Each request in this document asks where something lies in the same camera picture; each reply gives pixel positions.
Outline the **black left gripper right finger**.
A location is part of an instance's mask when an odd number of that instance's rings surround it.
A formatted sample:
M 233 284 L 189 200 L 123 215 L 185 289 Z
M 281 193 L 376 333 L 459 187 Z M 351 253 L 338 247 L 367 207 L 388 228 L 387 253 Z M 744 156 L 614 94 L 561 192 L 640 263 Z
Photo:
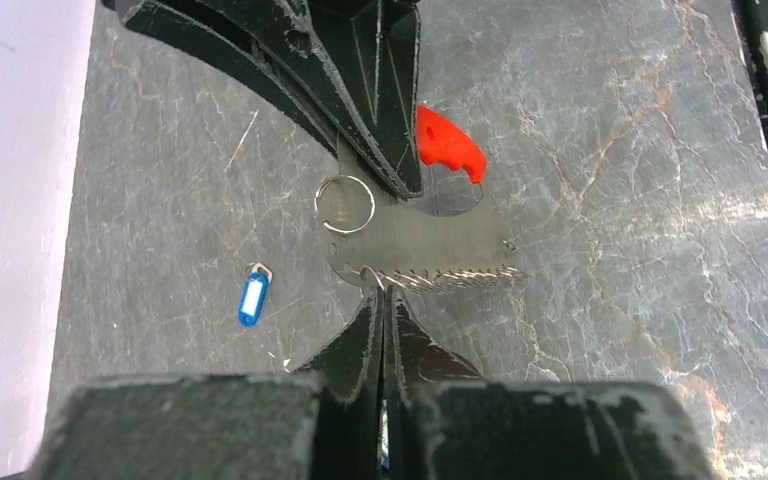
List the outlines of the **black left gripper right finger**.
M 689 416 L 645 382 L 484 378 L 383 296 L 383 379 L 394 479 L 709 479 Z

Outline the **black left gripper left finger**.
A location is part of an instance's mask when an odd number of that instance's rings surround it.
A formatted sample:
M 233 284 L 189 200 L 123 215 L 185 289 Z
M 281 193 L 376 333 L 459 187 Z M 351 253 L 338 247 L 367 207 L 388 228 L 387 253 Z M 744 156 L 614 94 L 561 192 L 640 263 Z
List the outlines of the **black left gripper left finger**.
M 294 371 L 101 377 L 55 414 L 25 479 L 377 479 L 384 292 Z

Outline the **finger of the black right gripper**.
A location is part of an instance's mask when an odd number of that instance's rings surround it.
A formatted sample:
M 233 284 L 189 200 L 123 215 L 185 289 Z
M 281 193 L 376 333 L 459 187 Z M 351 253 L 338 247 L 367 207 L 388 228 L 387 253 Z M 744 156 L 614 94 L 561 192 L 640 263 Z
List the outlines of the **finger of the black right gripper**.
M 332 155 L 338 130 L 262 44 L 201 1 L 104 1 L 121 25 L 216 68 L 251 89 Z
M 278 1 L 281 65 L 392 195 L 423 192 L 415 139 L 414 1 Z

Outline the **metal keyring tool red handle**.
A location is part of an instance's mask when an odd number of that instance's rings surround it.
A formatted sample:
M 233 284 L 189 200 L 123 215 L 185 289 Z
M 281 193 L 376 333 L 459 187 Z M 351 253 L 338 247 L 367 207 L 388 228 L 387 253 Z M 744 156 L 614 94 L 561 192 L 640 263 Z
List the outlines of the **metal keyring tool red handle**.
M 430 293 L 524 277 L 490 195 L 466 212 L 435 216 L 383 189 L 347 140 L 338 140 L 336 159 L 338 172 L 318 187 L 314 213 L 325 259 L 342 280 Z

